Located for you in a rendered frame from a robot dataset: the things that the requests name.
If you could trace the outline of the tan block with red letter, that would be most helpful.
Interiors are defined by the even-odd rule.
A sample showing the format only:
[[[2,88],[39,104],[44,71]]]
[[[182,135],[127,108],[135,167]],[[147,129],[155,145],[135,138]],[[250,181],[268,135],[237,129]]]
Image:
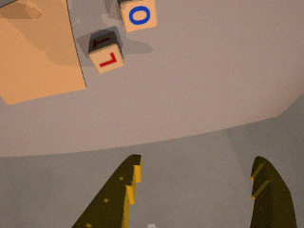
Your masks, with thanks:
[[[89,40],[88,56],[99,74],[124,66],[124,58],[114,31]]]

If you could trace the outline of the orange flat mat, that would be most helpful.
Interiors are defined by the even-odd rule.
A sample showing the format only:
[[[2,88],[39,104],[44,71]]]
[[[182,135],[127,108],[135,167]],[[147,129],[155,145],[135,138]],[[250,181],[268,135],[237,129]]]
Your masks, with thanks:
[[[8,105],[82,89],[67,0],[0,8],[0,96]]]

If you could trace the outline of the tan block with blue letter o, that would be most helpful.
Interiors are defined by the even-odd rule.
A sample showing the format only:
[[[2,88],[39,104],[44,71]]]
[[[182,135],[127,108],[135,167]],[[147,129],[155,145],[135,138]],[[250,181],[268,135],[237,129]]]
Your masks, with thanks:
[[[157,25],[155,0],[118,0],[125,32]]]

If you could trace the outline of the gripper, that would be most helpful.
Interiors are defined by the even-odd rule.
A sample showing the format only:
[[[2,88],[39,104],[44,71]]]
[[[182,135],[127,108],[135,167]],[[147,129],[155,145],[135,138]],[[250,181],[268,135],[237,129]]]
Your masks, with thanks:
[[[142,156],[127,157],[71,228],[128,228],[141,173]],[[255,204],[250,228],[297,228],[291,192],[267,159],[255,158],[251,180]]]

